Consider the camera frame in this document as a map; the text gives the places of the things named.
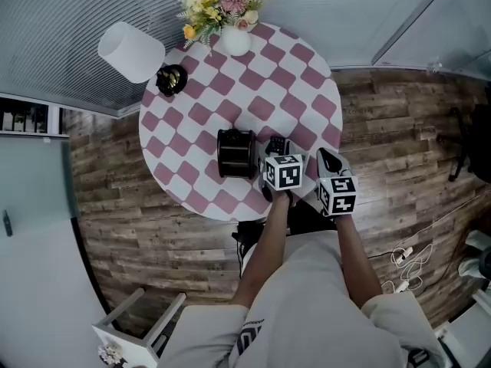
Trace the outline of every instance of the black and white cube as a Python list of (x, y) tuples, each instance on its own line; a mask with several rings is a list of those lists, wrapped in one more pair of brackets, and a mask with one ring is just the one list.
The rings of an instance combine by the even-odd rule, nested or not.
[(358, 197), (356, 176), (319, 179), (319, 200), (329, 215), (351, 214)]
[(294, 189), (302, 186), (302, 156), (270, 156), (265, 159), (263, 179), (275, 191)]

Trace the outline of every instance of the forearm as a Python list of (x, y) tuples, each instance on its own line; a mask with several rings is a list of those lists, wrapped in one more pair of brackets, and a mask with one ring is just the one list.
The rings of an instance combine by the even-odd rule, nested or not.
[(352, 301), (361, 308), (372, 297), (383, 294), (381, 283), (365, 254), (351, 215), (336, 218), (344, 282)]
[(288, 206), (287, 196), (273, 202), (261, 238), (247, 263), (230, 304), (251, 307), (263, 284), (283, 264)]

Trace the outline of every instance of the pink and white tablecloth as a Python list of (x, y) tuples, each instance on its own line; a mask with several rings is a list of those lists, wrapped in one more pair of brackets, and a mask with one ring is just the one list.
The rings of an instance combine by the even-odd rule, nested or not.
[(231, 57), (218, 36), (212, 54), (199, 42), (180, 45), (166, 64), (181, 64), (189, 80), (167, 98), (150, 79), (140, 109), (140, 142), (160, 186), (187, 209), (211, 219), (247, 221), (267, 215), (258, 179), (222, 179), (216, 161), (218, 130), (252, 130), (309, 151), (303, 197), (315, 187), (319, 147), (338, 150), (341, 100), (326, 61), (302, 39), (269, 24), (251, 30), (251, 50)]

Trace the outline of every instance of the wooden floor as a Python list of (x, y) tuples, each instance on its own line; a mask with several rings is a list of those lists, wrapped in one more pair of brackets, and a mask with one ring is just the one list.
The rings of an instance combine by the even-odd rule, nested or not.
[[(474, 104), (486, 102), (484, 83), (419, 71), (333, 75), (343, 104), (341, 151), (360, 177), (355, 219), (367, 253), (390, 251), (426, 229), (412, 241), (415, 250), (433, 242), (424, 286), (415, 294), (437, 326), (465, 307), (481, 285), (458, 277), (461, 247), (443, 279), (421, 292), (442, 277), (470, 221), (491, 203), (491, 186), (466, 168), (448, 182), (459, 149), (435, 138), (459, 133), (449, 109), (459, 107), (468, 119)], [(239, 279), (230, 237), (235, 226), (189, 212), (162, 191), (143, 159), (138, 116), (116, 121), (66, 111), (64, 122), (81, 232), (104, 296), (113, 307), (138, 286), (148, 289), (120, 321), (122, 328), (145, 331), (180, 291), (187, 293), (186, 304), (227, 302)], [(382, 281), (399, 283), (389, 255), (373, 263)]]

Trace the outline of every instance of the white t-shirt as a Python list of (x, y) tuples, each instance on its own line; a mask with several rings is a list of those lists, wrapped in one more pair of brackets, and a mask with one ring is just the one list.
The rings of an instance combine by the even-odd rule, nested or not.
[(443, 366), (443, 351), (410, 292), (376, 296), (360, 309), (341, 270), (338, 235), (287, 238), (285, 261), (250, 310), (189, 306), (159, 368), (406, 367), (412, 350)]

